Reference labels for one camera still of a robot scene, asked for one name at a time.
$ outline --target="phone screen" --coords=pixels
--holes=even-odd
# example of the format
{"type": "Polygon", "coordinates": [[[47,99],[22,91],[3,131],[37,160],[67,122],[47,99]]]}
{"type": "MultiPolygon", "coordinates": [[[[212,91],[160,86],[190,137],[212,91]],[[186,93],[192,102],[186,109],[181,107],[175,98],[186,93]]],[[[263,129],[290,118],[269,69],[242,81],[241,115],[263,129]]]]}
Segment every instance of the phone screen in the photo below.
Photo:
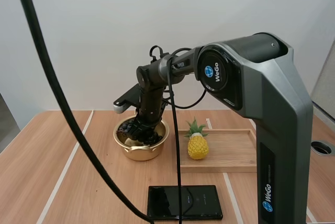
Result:
{"type": "MultiPolygon", "coordinates": [[[[182,212],[182,219],[222,219],[216,187],[182,186],[182,212]]],[[[149,186],[147,214],[153,220],[178,219],[178,187],[149,186]]]]}

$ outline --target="table surface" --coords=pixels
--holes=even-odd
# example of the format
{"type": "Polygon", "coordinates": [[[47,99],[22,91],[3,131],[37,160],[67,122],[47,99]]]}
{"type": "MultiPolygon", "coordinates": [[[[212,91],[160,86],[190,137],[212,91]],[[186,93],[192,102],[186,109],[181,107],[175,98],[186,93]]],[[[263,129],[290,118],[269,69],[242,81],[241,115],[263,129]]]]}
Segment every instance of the table surface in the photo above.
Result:
{"type": "MultiPolygon", "coordinates": [[[[132,161],[123,156],[113,139],[115,124],[132,113],[74,111],[111,178],[146,212],[148,186],[177,184],[174,134],[171,131],[157,158],[132,161]]],[[[187,128],[186,120],[194,117],[201,124],[209,120],[213,129],[254,131],[250,120],[230,110],[178,111],[178,126],[187,128]]],[[[166,111],[163,118],[173,130],[172,113],[166,111]]],[[[335,133],[317,117],[312,138],[335,144],[335,133]]],[[[311,151],[307,222],[335,221],[334,167],[335,156],[311,151]]],[[[217,187],[224,218],[201,223],[257,223],[256,173],[184,173],[182,183],[217,187]]],[[[147,223],[131,213],[103,182],[59,111],[37,115],[0,154],[0,199],[0,223],[147,223]]]]}

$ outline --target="wall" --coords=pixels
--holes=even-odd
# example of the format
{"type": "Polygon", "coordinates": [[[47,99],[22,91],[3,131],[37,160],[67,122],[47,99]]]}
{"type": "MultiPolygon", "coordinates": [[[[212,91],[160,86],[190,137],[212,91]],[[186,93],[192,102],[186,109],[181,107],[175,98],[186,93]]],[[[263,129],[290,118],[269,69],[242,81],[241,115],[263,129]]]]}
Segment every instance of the wall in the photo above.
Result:
{"type": "MultiPolygon", "coordinates": [[[[112,109],[135,69],[158,44],[180,47],[270,31],[295,49],[312,91],[335,35],[334,0],[33,0],[49,54],[73,109],[112,109]]],[[[0,0],[0,92],[22,128],[36,113],[58,109],[19,0],[0,0]]],[[[176,103],[198,99],[189,76],[176,103]]],[[[209,95],[195,109],[225,108],[209,95]]]]}
{"type": "MultiPolygon", "coordinates": [[[[335,41],[313,90],[312,99],[335,118],[335,41]]],[[[314,113],[335,131],[335,123],[316,107],[314,113]]]]}

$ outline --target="golden bowl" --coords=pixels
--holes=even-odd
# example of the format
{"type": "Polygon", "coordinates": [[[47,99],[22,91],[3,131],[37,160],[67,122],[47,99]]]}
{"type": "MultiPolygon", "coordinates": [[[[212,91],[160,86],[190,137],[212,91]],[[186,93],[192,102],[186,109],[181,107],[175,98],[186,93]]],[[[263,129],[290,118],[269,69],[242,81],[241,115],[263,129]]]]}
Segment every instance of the golden bowl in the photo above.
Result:
{"type": "Polygon", "coordinates": [[[168,124],[162,120],[155,128],[155,132],[158,133],[159,136],[163,136],[163,138],[154,145],[142,145],[142,146],[129,146],[126,145],[125,142],[129,141],[127,137],[125,137],[121,132],[117,132],[119,127],[127,120],[135,118],[135,116],[130,116],[121,120],[116,124],[113,132],[113,136],[115,141],[121,146],[123,154],[136,161],[146,161],[151,160],[157,157],[163,150],[164,142],[168,138],[170,129],[168,124]]]}

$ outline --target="yellow pineapple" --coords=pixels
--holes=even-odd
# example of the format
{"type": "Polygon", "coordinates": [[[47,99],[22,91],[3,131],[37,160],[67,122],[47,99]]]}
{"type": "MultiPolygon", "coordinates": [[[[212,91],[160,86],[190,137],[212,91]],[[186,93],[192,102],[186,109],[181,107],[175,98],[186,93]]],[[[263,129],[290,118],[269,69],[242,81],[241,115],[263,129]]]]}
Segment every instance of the yellow pineapple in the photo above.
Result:
{"type": "Polygon", "coordinates": [[[202,134],[205,125],[198,126],[195,118],[192,124],[190,122],[187,123],[189,125],[189,132],[186,135],[186,137],[189,137],[188,155],[194,160],[204,159],[208,154],[208,144],[204,138],[207,134],[202,134]]]}

